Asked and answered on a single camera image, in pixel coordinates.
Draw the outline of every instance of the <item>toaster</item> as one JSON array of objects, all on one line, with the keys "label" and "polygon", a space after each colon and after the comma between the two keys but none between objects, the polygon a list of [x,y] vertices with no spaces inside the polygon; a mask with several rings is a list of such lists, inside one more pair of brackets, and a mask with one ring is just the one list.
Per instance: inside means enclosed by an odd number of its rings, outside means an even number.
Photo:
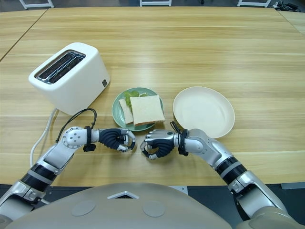
[{"label": "toaster", "polygon": [[57,109],[73,115],[96,99],[110,77],[99,51],[76,42],[37,67],[29,75],[29,82]]}]

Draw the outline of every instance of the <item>wooden table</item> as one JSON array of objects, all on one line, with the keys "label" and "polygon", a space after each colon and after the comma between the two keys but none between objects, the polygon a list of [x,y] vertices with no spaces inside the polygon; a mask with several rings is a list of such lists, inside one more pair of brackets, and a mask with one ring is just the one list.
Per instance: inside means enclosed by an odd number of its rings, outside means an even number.
[{"label": "wooden table", "polygon": [[[260,8],[146,7],[48,9],[0,62],[0,183],[29,168],[29,154],[53,109],[28,82],[40,63],[71,42],[99,49],[111,84],[93,102],[96,128],[117,127],[118,93],[148,87],[163,99],[171,129],[173,100],[190,86],[221,92],[232,103],[233,130],[219,140],[265,183],[305,181],[305,37],[277,11]],[[59,112],[44,150],[68,116]],[[71,125],[85,126],[90,113]],[[136,133],[138,144],[146,131]],[[36,151],[36,158],[41,147]],[[114,182],[223,185],[204,161],[189,155],[148,161],[139,147],[121,154],[97,144],[79,150],[56,185]]]},{"label": "wooden table", "polygon": [[305,35],[305,13],[279,11],[300,33]]},{"label": "wooden table", "polygon": [[0,13],[0,61],[45,11]]}]

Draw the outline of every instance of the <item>robotic hand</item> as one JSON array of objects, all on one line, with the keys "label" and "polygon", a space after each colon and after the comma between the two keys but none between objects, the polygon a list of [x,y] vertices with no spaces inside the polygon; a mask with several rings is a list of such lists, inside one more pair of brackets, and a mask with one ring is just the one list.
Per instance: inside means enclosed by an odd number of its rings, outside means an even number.
[{"label": "robotic hand", "polygon": [[0,198],[0,222],[7,220],[10,223],[29,213],[33,205],[45,196],[46,188],[67,166],[74,152],[83,145],[85,152],[95,150],[95,142],[126,152],[134,148],[135,141],[134,134],[123,128],[91,129],[89,126],[74,126],[67,129],[61,141],[50,147],[26,175]]},{"label": "robotic hand", "polygon": [[[178,147],[179,154],[195,154],[208,163],[227,183],[243,220],[252,219],[252,225],[258,221],[258,225],[262,225],[264,220],[267,224],[273,220],[286,220],[288,224],[299,225],[288,215],[281,200],[254,173],[247,170],[223,144],[209,138],[200,129],[180,131],[174,122],[171,125],[176,133],[169,130],[153,130],[146,135],[140,146],[146,157],[154,160],[166,156],[174,147]],[[157,147],[158,150],[153,154],[146,150]]]}]

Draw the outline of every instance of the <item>white plate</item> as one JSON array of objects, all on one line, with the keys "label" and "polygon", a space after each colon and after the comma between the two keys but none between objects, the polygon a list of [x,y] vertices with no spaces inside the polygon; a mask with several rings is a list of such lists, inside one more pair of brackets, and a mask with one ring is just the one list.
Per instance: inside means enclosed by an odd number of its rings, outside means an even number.
[{"label": "white plate", "polygon": [[173,113],[184,129],[201,129],[211,138],[226,135],[235,122],[230,102],[207,87],[189,87],[179,92],[173,102]]}]

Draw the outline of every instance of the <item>bread slice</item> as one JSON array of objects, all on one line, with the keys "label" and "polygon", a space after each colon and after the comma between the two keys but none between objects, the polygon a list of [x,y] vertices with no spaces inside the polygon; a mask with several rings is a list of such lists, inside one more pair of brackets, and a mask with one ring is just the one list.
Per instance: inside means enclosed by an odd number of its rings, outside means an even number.
[{"label": "bread slice", "polygon": [[130,111],[130,108],[127,106],[125,99],[120,99],[119,103],[124,112],[125,124],[128,125],[128,124],[133,123],[132,112]]},{"label": "bread slice", "polygon": [[130,101],[134,126],[165,121],[158,95],[130,97]]}]

